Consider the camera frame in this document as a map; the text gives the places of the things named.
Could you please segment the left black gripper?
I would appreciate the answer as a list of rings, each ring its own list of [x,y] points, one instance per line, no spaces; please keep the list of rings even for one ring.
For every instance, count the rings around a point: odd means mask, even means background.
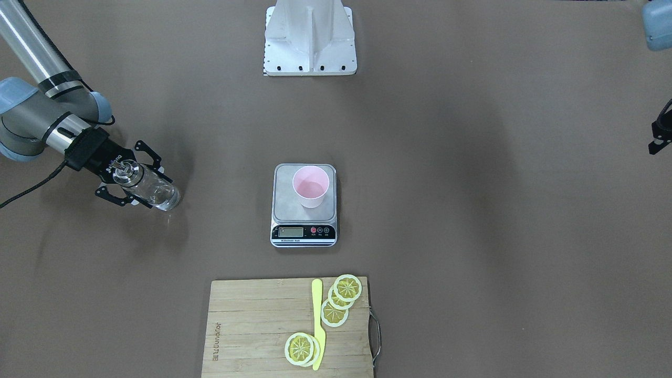
[[[653,140],[648,144],[648,151],[655,155],[671,144],[671,100],[660,111],[651,124]]]

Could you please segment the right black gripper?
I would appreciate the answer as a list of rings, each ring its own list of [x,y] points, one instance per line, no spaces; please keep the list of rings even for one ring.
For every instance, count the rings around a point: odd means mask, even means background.
[[[142,140],[136,141],[134,150],[143,152],[151,158],[150,168],[156,172],[164,172],[162,158],[148,144]],[[131,149],[123,148],[110,139],[110,135],[102,128],[84,129],[72,144],[65,150],[66,166],[80,171],[86,168],[94,175],[98,176],[106,184],[115,184],[113,179],[114,167],[113,161],[136,160]],[[140,201],[126,190],[122,190],[125,196],[119,197],[110,193],[107,185],[101,185],[96,189],[95,195],[98,198],[108,201],[118,206],[127,206],[131,204],[136,206]]]

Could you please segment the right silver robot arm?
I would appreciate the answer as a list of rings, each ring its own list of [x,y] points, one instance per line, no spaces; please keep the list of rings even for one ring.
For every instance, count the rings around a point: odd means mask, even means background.
[[[48,38],[22,1],[2,1],[2,37],[36,81],[2,80],[2,154],[32,161],[52,148],[63,155],[48,179],[65,167],[86,169],[101,184],[96,196],[125,206],[164,211],[180,200],[161,157],[143,141],[127,149],[104,129],[115,123],[109,101],[93,91]]]

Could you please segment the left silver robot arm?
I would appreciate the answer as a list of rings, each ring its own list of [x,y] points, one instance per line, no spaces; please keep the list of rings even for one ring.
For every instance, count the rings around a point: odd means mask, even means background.
[[[662,51],[671,48],[671,1],[648,1],[642,9],[647,48]],[[667,101],[652,122],[653,140],[648,151],[655,155],[671,143],[671,101]]]

